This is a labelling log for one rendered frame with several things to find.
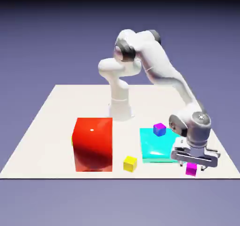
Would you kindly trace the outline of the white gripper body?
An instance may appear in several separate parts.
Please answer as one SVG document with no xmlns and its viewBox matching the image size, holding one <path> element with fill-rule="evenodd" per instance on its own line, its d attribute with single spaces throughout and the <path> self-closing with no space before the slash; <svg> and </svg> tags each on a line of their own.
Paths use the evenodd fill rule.
<svg viewBox="0 0 240 226">
<path fill-rule="evenodd" d="M 206 148 L 191 148 L 190 151 L 187 148 L 177 148 L 171 152 L 171 158 L 174 160 L 195 163 L 206 168 L 215 168 L 218 165 L 220 155 L 217 151 L 207 150 Z"/>
</svg>

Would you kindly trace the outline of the small blue cube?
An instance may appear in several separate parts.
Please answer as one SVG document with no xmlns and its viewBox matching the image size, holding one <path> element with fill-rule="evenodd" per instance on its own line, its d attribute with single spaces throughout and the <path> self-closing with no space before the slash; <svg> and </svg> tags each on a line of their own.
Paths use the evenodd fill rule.
<svg viewBox="0 0 240 226">
<path fill-rule="evenodd" d="M 166 126 L 162 123 L 153 125 L 153 133 L 158 137 L 161 137 L 166 134 Z"/>
</svg>

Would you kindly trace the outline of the small magenta cube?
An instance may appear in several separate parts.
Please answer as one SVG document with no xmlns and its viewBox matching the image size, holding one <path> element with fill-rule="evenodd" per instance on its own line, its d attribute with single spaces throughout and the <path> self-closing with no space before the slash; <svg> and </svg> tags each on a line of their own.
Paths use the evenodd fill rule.
<svg viewBox="0 0 240 226">
<path fill-rule="evenodd" d="M 186 175 L 196 176 L 197 164 L 188 162 L 186 166 Z"/>
</svg>

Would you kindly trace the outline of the large red box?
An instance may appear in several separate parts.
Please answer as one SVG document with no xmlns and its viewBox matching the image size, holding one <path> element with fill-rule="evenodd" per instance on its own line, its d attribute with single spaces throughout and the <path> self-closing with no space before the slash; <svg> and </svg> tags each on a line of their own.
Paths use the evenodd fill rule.
<svg viewBox="0 0 240 226">
<path fill-rule="evenodd" d="M 113 170 L 112 123 L 111 117 L 79 117 L 77 119 L 72 133 L 77 172 L 111 172 Z"/>
</svg>

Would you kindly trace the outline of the large cyan box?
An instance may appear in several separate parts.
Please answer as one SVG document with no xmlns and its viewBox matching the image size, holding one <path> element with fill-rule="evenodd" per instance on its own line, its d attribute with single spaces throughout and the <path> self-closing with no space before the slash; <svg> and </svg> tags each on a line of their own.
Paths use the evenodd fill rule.
<svg viewBox="0 0 240 226">
<path fill-rule="evenodd" d="M 169 128 L 163 136 L 155 135 L 152 128 L 140 128 L 143 163 L 177 163 L 171 158 L 171 150 L 179 137 Z"/>
</svg>

